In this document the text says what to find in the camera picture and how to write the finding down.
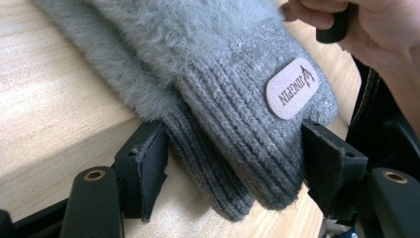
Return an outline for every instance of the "table surface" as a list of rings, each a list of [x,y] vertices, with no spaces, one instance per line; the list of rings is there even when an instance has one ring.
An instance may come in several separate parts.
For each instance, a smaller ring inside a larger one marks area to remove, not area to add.
[[[329,129],[344,138],[360,86],[351,56],[315,41],[300,22],[285,27],[319,63],[340,107]],[[26,0],[0,0],[0,208],[14,221],[67,198],[73,178],[110,166],[142,123]],[[169,156],[165,181],[144,224],[126,220],[126,237],[317,237],[322,214],[302,187],[287,209],[257,203],[242,222],[218,216]]]

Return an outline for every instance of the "wool mitten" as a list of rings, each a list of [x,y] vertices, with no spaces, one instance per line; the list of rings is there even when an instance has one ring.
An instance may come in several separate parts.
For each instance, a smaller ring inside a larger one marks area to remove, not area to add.
[[[268,209],[304,178],[300,124],[337,105],[319,66],[281,25],[271,0],[86,0],[173,87]]]
[[[73,0],[36,0],[64,35],[107,80],[125,103],[146,120],[162,120],[182,163],[213,208],[225,218],[246,216],[254,198],[175,92],[158,85],[114,29],[95,9]]]

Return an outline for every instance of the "brand label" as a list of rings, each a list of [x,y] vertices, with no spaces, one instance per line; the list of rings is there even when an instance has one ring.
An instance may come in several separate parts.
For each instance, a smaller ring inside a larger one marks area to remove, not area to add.
[[[273,77],[266,85],[269,108],[279,118],[293,118],[315,94],[319,78],[312,65],[297,58]]]

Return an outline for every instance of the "fuzzy fur lining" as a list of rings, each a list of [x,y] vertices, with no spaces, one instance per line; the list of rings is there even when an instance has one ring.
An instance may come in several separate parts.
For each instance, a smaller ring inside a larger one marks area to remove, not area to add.
[[[34,2],[143,119],[155,120],[178,108],[179,97],[169,88],[157,86],[147,66],[136,59],[95,9],[75,0]]]
[[[85,0],[117,25],[142,61],[171,83],[188,64],[226,51],[264,20],[280,24],[273,0]]]

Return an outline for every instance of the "human hand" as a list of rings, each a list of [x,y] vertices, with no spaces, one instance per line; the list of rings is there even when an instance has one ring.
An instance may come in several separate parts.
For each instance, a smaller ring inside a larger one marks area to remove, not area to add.
[[[390,68],[395,60],[411,59],[420,46],[420,2],[416,0],[289,0],[281,8],[285,20],[300,19],[318,29],[329,29],[333,13],[351,5],[346,37],[339,42],[364,64],[379,72]]]
[[[333,25],[333,13],[347,7],[348,32],[339,45],[381,75],[420,138],[420,2],[289,0],[281,9],[286,21],[300,19],[323,30]]]

